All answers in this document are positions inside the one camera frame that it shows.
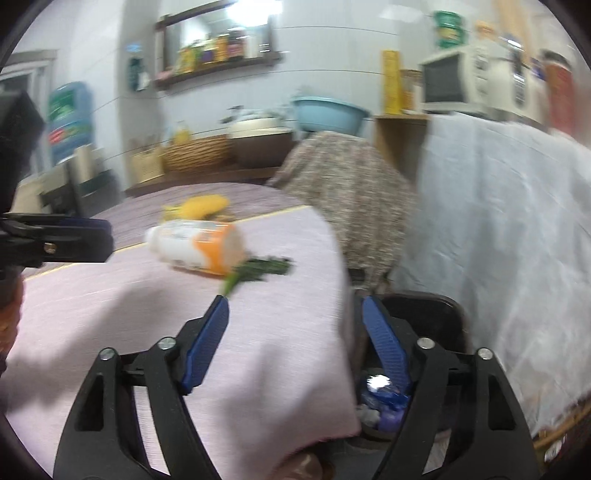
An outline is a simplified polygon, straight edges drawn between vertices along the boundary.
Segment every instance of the plastic bottle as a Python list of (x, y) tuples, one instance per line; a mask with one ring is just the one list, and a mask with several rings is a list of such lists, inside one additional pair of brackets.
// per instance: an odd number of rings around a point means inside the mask
[(227, 275), (246, 260), (242, 236), (231, 223), (171, 220), (146, 232), (160, 260), (175, 267)]
[(53, 164), (94, 141), (92, 95), (83, 82), (67, 83), (49, 98), (49, 143)]

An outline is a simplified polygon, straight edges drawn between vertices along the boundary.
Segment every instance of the spice jar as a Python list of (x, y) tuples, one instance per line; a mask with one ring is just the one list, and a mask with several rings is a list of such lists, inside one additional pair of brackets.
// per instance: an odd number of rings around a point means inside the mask
[(244, 29), (241, 27), (228, 30), (228, 60), (242, 60), (244, 58)]
[(216, 61), (226, 61), (228, 59), (228, 39), (230, 35), (224, 33), (216, 39)]

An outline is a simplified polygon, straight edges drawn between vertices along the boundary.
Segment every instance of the white cloth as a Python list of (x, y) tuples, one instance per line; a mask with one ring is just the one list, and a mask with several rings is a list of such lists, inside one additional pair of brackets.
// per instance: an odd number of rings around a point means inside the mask
[(591, 152), (531, 127), (436, 116), (398, 289), (459, 302), (532, 433), (591, 390)]

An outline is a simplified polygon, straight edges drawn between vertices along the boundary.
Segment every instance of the black clamp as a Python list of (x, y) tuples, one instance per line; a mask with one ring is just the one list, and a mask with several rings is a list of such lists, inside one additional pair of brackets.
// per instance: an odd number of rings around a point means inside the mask
[(228, 325), (228, 301), (217, 296), (202, 318), (149, 350), (99, 352), (72, 406), (57, 451), (56, 480), (169, 478), (150, 468), (133, 386), (145, 386), (164, 460), (175, 480), (219, 480), (183, 395), (203, 381)]

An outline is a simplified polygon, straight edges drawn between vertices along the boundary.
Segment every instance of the window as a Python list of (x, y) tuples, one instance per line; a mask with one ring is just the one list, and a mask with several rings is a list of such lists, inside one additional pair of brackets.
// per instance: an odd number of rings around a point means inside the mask
[[(27, 53), (30, 57), (37, 52)], [(51, 60), (23, 61), (9, 64), (0, 73), (0, 92), (25, 91), (37, 107), (43, 120), (47, 121), (48, 103), (51, 79)], [(23, 174), (22, 180), (35, 177), (52, 167), (49, 143), (46, 135), (39, 140), (37, 149), (31, 155), (31, 159)]]

